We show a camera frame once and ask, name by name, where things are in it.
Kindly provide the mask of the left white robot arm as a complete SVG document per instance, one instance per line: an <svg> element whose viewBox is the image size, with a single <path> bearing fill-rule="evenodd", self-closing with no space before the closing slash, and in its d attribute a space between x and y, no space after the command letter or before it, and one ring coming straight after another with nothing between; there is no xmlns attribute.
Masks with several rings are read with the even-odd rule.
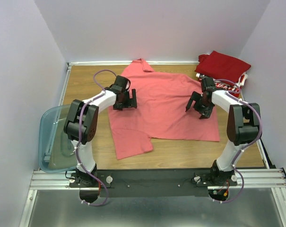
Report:
<svg viewBox="0 0 286 227"><path fill-rule="evenodd" d="M96 183L91 141L96 134L98 115L108 107L119 111L137 108L136 90L130 89L130 85L128 78L116 76L115 82L98 95L83 101L75 99L70 104L63 131L74 145L76 169L82 172L80 181L86 187Z"/></svg>

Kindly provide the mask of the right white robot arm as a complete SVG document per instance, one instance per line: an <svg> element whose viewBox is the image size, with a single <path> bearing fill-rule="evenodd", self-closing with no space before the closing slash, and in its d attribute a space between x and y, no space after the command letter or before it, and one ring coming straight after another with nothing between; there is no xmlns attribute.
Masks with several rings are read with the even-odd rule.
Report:
<svg viewBox="0 0 286 227"><path fill-rule="evenodd" d="M186 110L193 108L201 119L208 119L214 107L220 106L228 113L228 142L210 170L194 176L193 180L198 187L223 185L232 179L236 163L245 149L257 142L262 135L260 106L242 101L230 91L217 88L213 78L203 76L200 83L202 92L192 93Z"/></svg>

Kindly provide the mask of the pink t-shirt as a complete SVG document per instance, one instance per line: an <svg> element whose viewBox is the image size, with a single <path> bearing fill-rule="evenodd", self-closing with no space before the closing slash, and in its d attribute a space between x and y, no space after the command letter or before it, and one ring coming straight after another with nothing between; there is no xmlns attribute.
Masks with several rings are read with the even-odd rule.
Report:
<svg viewBox="0 0 286 227"><path fill-rule="evenodd" d="M117 159L153 150L152 138L168 140L220 140L217 113L201 119L186 111L192 92L200 83L185 74L155 71L144 59L133 60L121 74L136 90L137 108L108 108Z"/></svg>

